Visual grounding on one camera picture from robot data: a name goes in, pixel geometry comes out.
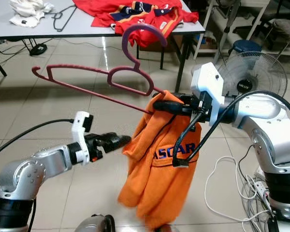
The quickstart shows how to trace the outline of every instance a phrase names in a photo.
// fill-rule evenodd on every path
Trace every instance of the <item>white table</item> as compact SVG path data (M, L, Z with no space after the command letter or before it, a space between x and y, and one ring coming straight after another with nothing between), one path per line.
M72 0L47 0L55 6L54 12L59 12L62 9L73 5ZM182 1L183 9L190 12L189 8ZM63 18L60 20L63 24L70 16L72 10L64 13ZM62 32L58 32L53 28L52 15L46 15L42 18L40 24L35 28L24 28L13 25L9 20L13 17L14 12L9 5L8 0L0 0L0 39L30 39L30 38L63 38L63 37L110 37L120 36L115 34L111 28L91 27L94 17L88 15L80 9L76 9L75 13L69 20L67 26ZM183 68L185 65L185 58L187 56L190 43L195 34L204 32L203 26L197 22L184 23L182 28L173 30L172 35L179 34L184 36L183 51L180 56L180 65L178 70L178 77L176 82L176 91L179 89Z
M248 36L247 36L247 40L250 40L253 32L255 31L257 25L259 24L260 22L260 19L267 7L267 5L269 4L270 0L241 0L241 6L245 6L245 7L260 7L261 10L255 20L255 23L253 24ZM210 3L209 3L209 7L208 7L208 10L207 10L207 13L206 13L206 16L205 16L205 21L204 21L204 24L203 24L203 27L206 29L207 27L207 23L208 23L208 20L209 20L209 16L213 10L213 7L216 3L216 0L210 0ZM200 46L201 46L201 42L202 42L202 39L203 39L203 36L204 34L201 34L200 35L200 39L198 40L198 44L197 44L197 49L194 53L194 59L196 59L197 55L198 55L198 52L200 50Z

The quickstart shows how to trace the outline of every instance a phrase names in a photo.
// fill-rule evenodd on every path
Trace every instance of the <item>orange sweatshirt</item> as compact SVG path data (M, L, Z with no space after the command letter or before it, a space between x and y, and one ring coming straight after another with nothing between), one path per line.
M182 103L170 92L154 97L147 106L153 115L144 114L132 141L123 149L129 157L128 178L119 194L118 201L127 207L137 206L137 216L150 228L170 223L179 215L185 202L197 154L188 168L172 166L173 147L181 132L189 124L187 116L174 116L155 111L157 100ZM189 132L177 151L178 158L187 158L200 142L201 126Z

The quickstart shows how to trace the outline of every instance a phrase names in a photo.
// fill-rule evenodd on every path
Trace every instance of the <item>hanger hook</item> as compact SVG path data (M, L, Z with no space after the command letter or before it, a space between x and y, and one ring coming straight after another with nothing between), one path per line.
M166 41L164 35L162 34L161 31L159 31L157 28L155 28L153 25L146 24L146 23L138 23L138 24L133 24L132 26L128 27L124 34L122 35L122 51L126 55L126 57L131 60L133 63L135 63L135 66L137 68L140 67L140 62L137 58L135 58L129 51L128 51L128 41L129 41L129 36L130 34L135 31L135 30L148 30L152 32L157 38L160 40L160 43L163 47L165 47L168 42Z

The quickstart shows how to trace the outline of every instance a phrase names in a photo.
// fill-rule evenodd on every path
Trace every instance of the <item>clothes hanger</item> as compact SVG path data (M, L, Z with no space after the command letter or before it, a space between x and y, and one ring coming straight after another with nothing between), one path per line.
M97 96L97 97L100 97L100 98L104 98L106 100L109 100L109 101L112 101L112 102L116 102L118 104L122 104L122 105L125 105L127 107L130 107L130 108L133 108L133 109L136 109L136 110L148 113L148 114L152 114L152 112L150 112L150 111L148 111L146 109L137 107L135 105L131 105L129 103L126 103L126 102L123 102L123 101L120 101L120 100L117 100L117 99L102 95L100 93L97 93L97 92L94 92L94 91L91 91L91 90L87 90L87 89L84 89L84 88L81 88L81 87L77 87L77 86L62 82L62 81L55 80L53 78L53 74L52 74L52 70L53 69L58 69L58 68L59 69L60 68L66 68L66 69L87 70L87 71L92 71L92 72L106 74L107 75L107 83L109 85L111 85L113 87L116 87L116 88L119 88L119 89L123 89L123 90L129 91L129 92L132 92L132 93L137 93L137 94L140 94L140 95L143 95L143 96L149 96L153 92L153 90L157 91L158 93L161 93L161 94L165 95L163 90L161 90L161 89L159 89L159 88L154 86L154 82L150 78L149 74L147 74L145 71L140 69L140 65L141 65L140 61L137 58L135 58L128 51L129 36L135 30L148 30L148 31L152 32L154 35L157 36L157 38L160 40L160 43L161 43L162 46L165 47L167 45L167 41L164 38L163 34L159 30L157 30L154 26L149 25L149 24L143 24L143 23L142 24L134 24L134 25L131 25L129 28L127 28L125 30L125 32L123 33L123 36L122 36L122 51L124 52L126 57L134 63L133 67L132 66L118 66L118 67L115 67L115 68L111 69L110 71L104 71L104 70L101 70L101 69L92 68L92 67L88 67L88 66L82 66L82 65L51 64L51 65L47 65L47 67L46 67L46 71L47 71L48 77L45 77L45 76L37 73L37 71L41 69L39 66L34 66L34 67L32 67L31 70L32 70L34 75L36 75L37 77L39 77L41 79L44 79L46 81L50 81L50 82L53 82L53 83L56 83L56 84L59 84L59 85L62 85L62 86L68 87L68 88L76 89L76 90L84 92L84 93L89 93L91 95L94 95L94 96ZM139 91L139 90L133 89L131 87L127 87L127 86L124 86L124 85L121 85L121 84L114 83L113 80L112 80L114 74L116 72L122 71L122 70L133 71L133 72L136 72L136 73L142 75L149 83L149 90L147 92L143 92L143 91Z

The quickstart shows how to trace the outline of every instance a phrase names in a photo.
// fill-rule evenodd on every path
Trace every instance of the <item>red shirt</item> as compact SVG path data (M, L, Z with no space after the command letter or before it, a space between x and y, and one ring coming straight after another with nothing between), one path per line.
M196 23L198 13L188 13L182 10L180 0L146 0L137 2L131 0L73 0L75 5L94 16L93 27L109 27L115 23L115 33L123 34L126 28L135 23L147 23L159 29L165 37L174 30L177 24L185 22ZM134 40L140 46L148 46L158 39L146 30L134 31L129 41Z

